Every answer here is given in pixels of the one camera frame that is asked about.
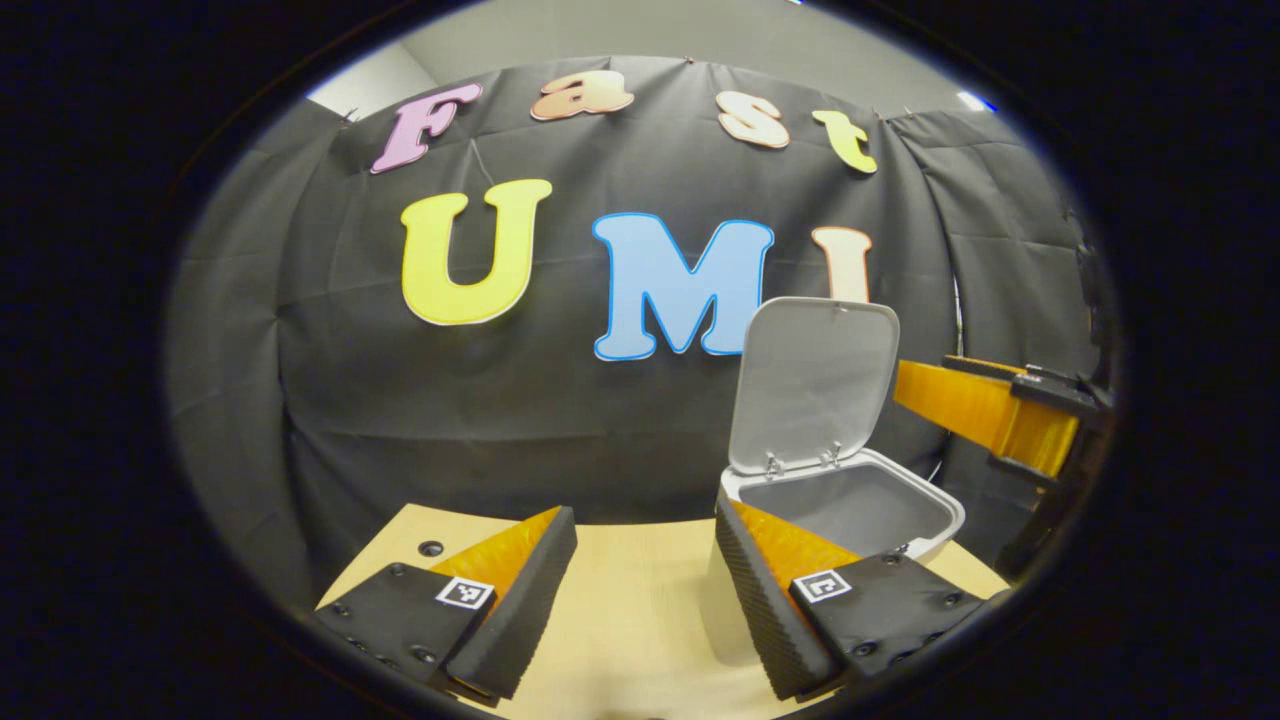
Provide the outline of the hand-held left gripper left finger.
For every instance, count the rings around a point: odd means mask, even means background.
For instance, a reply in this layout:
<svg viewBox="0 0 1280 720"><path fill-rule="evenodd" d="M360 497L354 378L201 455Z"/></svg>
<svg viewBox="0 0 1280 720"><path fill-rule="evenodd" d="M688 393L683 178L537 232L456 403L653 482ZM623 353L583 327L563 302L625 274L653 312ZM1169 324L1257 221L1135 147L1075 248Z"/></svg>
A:
<svg viewBox="0 0 1280 720"><path fill-rule="evenodd" d="M511 700L576 548L573 510L554 506L431 568L389 562L314 619L410 682Z"/></svg>

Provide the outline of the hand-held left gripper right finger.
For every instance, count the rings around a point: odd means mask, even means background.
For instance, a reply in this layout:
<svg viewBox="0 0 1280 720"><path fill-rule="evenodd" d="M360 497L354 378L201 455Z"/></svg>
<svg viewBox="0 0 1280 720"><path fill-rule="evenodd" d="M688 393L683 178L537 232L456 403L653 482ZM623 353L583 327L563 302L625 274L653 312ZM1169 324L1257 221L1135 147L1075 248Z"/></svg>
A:
<svg viewBox="0 0 1280 720"><path fill-rule="evenodd" d="M973 594L901 550L852 553L727 495L716 501L716 547L780 700L876 682L1007 598Z"/></svg>

